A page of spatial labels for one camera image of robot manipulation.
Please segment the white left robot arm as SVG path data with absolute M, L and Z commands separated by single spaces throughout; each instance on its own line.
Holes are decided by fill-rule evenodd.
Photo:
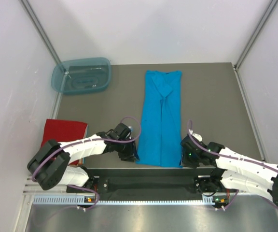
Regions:
M 90 191 L 95 185 L 94 177 L 85 167 L 72 167 L 74 161 L 90 156 L 117 152 L 122 161 L 139 160 L 132 130 L 124 123 L 114 129 L 98 132 L 88 138 L 71 142 L 49 140 L 27 164 L 32 181 L 42 190 L 50 190 L 57 185 L 75 186 L 82 191 Z

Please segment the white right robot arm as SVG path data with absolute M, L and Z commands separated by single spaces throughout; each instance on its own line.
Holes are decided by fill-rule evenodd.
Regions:
M 208 177 L 196 177 L 199 192 L 235 190 L 260 196 L 278 208 L 278 165 L 241 155 L 221 144 L 205 145 L 192 131 L 181 141 L 182 167 L 213 166 Z

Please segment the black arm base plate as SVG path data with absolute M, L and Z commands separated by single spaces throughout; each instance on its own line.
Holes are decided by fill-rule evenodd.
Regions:
M 131 168 L 131 169 L 87 169 L 80 167 L 89 179 L 85 188 L 91 188 L 103 198 L 138 198 L 157 192 L 178 194 L 225 193 L 220 183 L 222 171 L 214 168 Z

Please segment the blue t shirt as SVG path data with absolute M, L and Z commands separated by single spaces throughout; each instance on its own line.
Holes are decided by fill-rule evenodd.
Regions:
M 139 137 L 139 164 L 181 166 L 181 71 L 147 71 Z

